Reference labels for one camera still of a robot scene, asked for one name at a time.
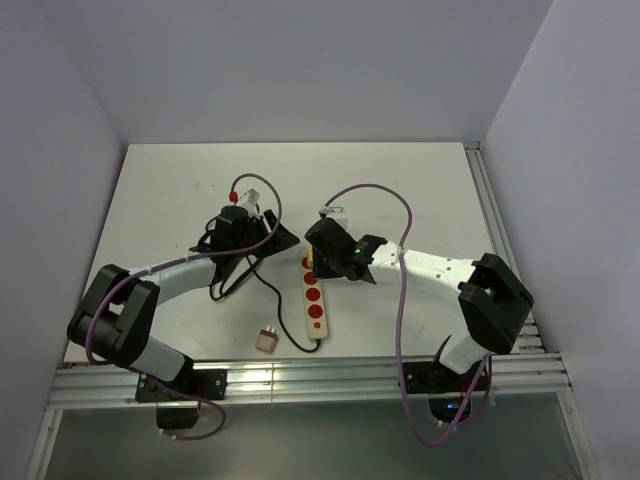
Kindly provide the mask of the brown plug adapter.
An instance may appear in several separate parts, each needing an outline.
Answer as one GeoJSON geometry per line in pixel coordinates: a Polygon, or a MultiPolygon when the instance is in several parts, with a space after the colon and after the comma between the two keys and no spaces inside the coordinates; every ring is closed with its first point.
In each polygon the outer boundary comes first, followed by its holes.
{"type": "Polygon", "coordinates": [[[278,334],[274,327],[261,329],[255,342],[255,348],[262,353],[272,354],[278,344],[278,334]]]}

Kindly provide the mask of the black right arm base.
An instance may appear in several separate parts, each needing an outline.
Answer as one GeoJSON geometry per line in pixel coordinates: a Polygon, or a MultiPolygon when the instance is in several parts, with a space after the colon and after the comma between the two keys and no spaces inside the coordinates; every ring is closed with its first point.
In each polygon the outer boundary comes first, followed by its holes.
{"type": "Polygon", "coordinates": [[[473,400],[469,399],[467,406],[462,410],[459,424],[468,422],[474,413],[484,410],[489,404],[490,390],[493,380],[493,362],[488,357],[484,366],[482,361],[475,362],[471,369],[464,374],[450,371],[439,363],[439,356],[430,362],[411,361],[403,362],[403,375],[406,391],[409,395],[435,394],[437,398],[429,402],[431,414],[436,420],[450,424],[467,394],[476,374],[479,378],[473,388],[474,392],[483,392],[481,403],[473,406],[473,400]]]}

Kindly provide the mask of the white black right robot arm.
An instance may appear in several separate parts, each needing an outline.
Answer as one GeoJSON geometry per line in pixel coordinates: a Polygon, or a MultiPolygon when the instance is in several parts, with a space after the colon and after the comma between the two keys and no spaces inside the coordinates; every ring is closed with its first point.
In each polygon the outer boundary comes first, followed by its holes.
{"type": "Polygon", "coordinates": [[[403,249],[375,235],[356,240],[330,217],[313,224],[305,239],[318,279],[395,284],[460,307],[466,331],[443,342],[432,368],[435,383],[446,390],[457,388],[485,356],[511,353],[534,305],[511,268],[492,253],[455,259],[403,249]]]}

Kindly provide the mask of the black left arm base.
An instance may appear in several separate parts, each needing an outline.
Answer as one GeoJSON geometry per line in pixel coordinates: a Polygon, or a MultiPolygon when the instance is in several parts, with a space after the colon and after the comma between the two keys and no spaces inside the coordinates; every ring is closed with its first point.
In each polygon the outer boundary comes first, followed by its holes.
{"type": "Polygon", "coordinates": [[[163,382],[140,374],[134,401],[156,406],[156,426],[161,434],[180,441],[204,440],[226,426],[227,414],[218,401],[225,398],[227,377],[225,369],[196,369],[180,382],[163,382]],[[205,407],[219,413],[218,425],[208,433],[187,434],[196,426],[205,407]]]}

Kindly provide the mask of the beige power strip red sockets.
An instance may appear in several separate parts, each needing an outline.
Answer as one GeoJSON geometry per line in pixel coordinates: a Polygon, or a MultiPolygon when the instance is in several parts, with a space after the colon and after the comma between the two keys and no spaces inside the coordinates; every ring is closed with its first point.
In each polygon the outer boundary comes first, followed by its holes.
{"type": "Polygon", "coordinates": [[[308,247],[301,247],[298,251],[303,314],[308,339],[323,342],[329,337],[328,321],[322,285],[315,278],[312,269],[307,268],[306,256],[310,250],[308,247]]]}

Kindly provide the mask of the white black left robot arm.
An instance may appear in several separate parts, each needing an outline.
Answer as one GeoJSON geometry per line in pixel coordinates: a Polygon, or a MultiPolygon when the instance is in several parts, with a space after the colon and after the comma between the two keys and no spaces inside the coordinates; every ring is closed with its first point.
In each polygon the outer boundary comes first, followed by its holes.
{"type": "Polygon", "coordinates": [[[159,379],[164,393],[183,399],[195,386],[193,360],[151,336],[156,308],[227,280],[247,256],[263,260],[299,243],[273,211],[226,206],[183,257],[136,271],[103,266],[76,308],[67,338],[111,364],[159,379]]]}

